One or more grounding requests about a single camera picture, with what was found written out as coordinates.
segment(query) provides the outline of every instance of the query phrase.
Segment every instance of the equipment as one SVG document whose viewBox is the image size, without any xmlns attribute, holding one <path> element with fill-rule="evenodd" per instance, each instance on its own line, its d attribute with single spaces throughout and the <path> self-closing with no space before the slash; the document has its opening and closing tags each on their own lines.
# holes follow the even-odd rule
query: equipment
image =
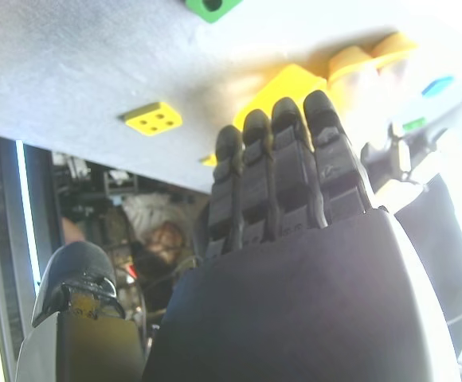
<svg viewBox="0 0 462 382">
<path fill-rule="evenodd" d="M 178 282 L 144 381 L 460 380 L 424 268 L 376 208 L 330 101 L 311 93 L 304 110 L 307 127 L 290 99 L 271 122 L 253 111 L 244 150 L 234 127 L 219 134 L 195 240 L 205 261 Z M 54 255 L 18 382 L 138 380 L 108 269 L 91 244 Z M 49 373 L 27 374 L 30 362 Z"/>
</svg>

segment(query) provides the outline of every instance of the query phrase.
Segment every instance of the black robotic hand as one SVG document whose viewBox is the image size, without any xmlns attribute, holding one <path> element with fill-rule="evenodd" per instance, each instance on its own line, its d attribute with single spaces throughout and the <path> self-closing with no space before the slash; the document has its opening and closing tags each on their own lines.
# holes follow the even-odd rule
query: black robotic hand
<svg viewBox="0 0 462 382">
<path fill-rule="evenodd" d="M 298 107 L 284 98 L 272 121 L 249 114 L 242 134 L 225 127 L 209 203 L 213 258 L 306 228 L 325 228 L 371 208 L 366 171 L 355 157 L 330 100 L 321 91 Z"/>
<path fill-rule="evenodd" d="M 458 381 L 437 298 L 322 92 L 225 127 L 206 259 L 180 280 L 143 380 Z"/>
</svg>

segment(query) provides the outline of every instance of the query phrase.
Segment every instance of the hole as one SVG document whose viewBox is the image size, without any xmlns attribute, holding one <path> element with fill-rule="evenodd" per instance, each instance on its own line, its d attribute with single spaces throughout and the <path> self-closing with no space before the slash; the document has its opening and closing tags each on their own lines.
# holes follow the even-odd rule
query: hole
<svg viewBox="0 0 462 382">
<path fill-rule="evenodd" d="M 202 3 L 209 12 L 215 12 L 222 6 L 222 0 L 202 0 Z"/>
</svg>

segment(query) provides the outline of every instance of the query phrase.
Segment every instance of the small green block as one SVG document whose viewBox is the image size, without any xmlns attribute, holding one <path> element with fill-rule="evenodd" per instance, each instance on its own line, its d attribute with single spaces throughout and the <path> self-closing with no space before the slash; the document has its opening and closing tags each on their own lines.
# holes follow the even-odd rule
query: small green block
<svg viewBox="0 0 462 382">
<path fill-rule="evenodd" d="M 426 124 L 426 120 L 424 117 L 422 117 L 419 119 L 415 119 L 412 122 L 405 123 L 403 125 L 403 130 L 408 133 L 410 131 L 420 129 L 421 127 L 425 126 L 425 124 Z"/>
<path fill-rule="evenodd" d="M 186 0 L 186 6 L 207 22 L 216 22 L 240 2 L 241 0 Z"/>
</svg>

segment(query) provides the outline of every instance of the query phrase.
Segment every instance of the yellow block with four holes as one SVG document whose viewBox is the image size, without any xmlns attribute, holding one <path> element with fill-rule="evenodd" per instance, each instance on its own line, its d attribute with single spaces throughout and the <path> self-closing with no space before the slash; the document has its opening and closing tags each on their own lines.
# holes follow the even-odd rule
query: yellow block with four holes
<svg viewBox="0 0 462 382">
<path fill-rule="evenodd" d="M 303 110 L 305 97 L 316 90 L 326 91 L 327 80 L 315 76 L 299 65 L 290 64 L 262 88 L 246 107 L 240 110 L 233 120 L 234 126 L 238 130 L 243 130 L 245 118 L 252 110 L 260 109 L 266 115 L 272 115 L 273 106 L 284 97 L 293 99 L 300 110 Z"/>
<path fill-rule="evenodd" d="M 164 102 L 152 103 L 130 111 L 124 119 L 129 127 L 148 136 L 172 130 L 183 124 L 181 115 Z"/>
</svg>

